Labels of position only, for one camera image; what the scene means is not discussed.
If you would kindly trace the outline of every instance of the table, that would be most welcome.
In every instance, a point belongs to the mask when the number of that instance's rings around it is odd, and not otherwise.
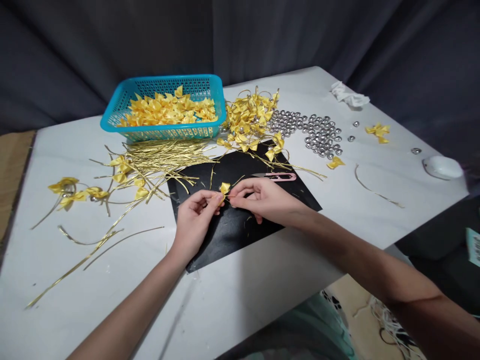
[[[346,166],[327,168],[327,160],[305,147],[297,131],[285,141],[290,162],[328,176],[324,182],[299,171],[323,207],[322,214],[379,248],[386,248],[464,198],[464,179],[444,181],[429,176],[421,159],[439,153],[372,104],[352,111],[329,93],[337,81],[319,67],[226,87],[226,99],[244,89],[274,92],[279,108],[330,116],[342,129],[341,156]],[[354,121],[360,127],[352,126]],[[29,230],[53,205],[47,186],[61,177],[80,179],[106,189],[110,180],[93,178],[110,170],[88,159],[107,162],[107,145],[122,151],[123,137],[100,129],[100,116],[52,126],[38,132],[25,176],[11,238],[0,274],[0,358],[64,359],[147,275],[170,248],[175,220],[170,201],[151,201],[126,216],[119,229],[127,236],[158,226],[119,244],[86,271],[64,279],[34,308],[25,306],[88,254],[93,246],[68,241],[58,225],[80,241],[100,239],[124,211],[75,203],[69,212],[55,212]],[[390,125],[390,143],[378,144],[364,131],[376,122]],[[413,155],[411,148],[420,148]],[[221,155],[223,148],[209,151]],[[401,209],[365,190],[355,179],[401,202]],[[117,202],[133,199],[124,190]],[[135,359],[212,359],[240,343],[281,314],[325,288],[343,274],[313,249],[301,233],[286,228],[184,275],[151,326]]]

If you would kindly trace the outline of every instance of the black mat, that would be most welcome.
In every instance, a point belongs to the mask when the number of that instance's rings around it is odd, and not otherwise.
[[[265,153],[270,144],[270,141],[259,144],[255,153],[266,159]],[[287,162],[287,159],[282,154],[277,154],[277,159],[282,163]],[[200,178],[197,180],[195,186],[186,185],[191,194],[205,189],[205,187],[207,189],[210,187],[212,165],[212,163],[193,165],[182,171],[182,174],[186,176]],[[211,187],[214,191],[219,191],[222,183],[230,183],[233,185],[242,175],[245,175],[243,179],[246,179],[252,177],[250,174],[256,173],[295,173],[295,171],[287,171],[282,168],[277,168],[272,171],[259,159],[252,158],[248,154],[239,151],[225,155],[220,162],[215,165],[214,172]],[[297,176],[295,181],[281,181],[277,182],[277,184],[315,211],[322,209],[300,177]],[[179,204],[190,195],[188,195],[184,187],[174,179],[168,181],[168,189],[171,193],[175,193],[171,197],[171,202],[175,220],[177,220]],[[220,215],[213,217],[200,251],[187,265],[186,271],[191,273],[201,269],[218,259],[283,229],[283,226],[266,219],[263,219],[263,223],[258,225],[254,217],[248,219],[251,215],[249,211],[233,208],[228,201],[225,201],[225,206],[221,209]]]

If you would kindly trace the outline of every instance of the basket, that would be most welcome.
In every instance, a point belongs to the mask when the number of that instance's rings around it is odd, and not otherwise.
[[[193,101],[201,101],[205,98],[213,99],[218,120],[189,124],[117,127],[125,113],[130,113],[128,108],[131,105],[130,99],[135,100],[135,94],[154,98],[155,93],[174,94],[180,85],[183,85],[183,93],[190,94],[190,99]],[[100,120],[100,126],[103,130],[109,133],[119,133],[132,142],[202,139],[217,136],[220,125],[225,121],[226,116],[222,80],[216,75],[144,76],[132,77],[118,84]]]

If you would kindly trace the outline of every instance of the white paper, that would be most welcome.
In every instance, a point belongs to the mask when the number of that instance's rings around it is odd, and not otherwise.
[[[360,108],[370,102],[368,96],[357,94],[356,92],[346,92],[345,85],[341,81],[332,84],[330,92],[338,102],[344,101],[352,108]]]

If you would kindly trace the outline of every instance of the dark fabric backdrop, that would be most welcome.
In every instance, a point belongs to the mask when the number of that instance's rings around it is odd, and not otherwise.
[[[4,0],[0,134],[102,114],[129,77],[229,85],[316,65],[471,163],[479,39],[476,0]]]

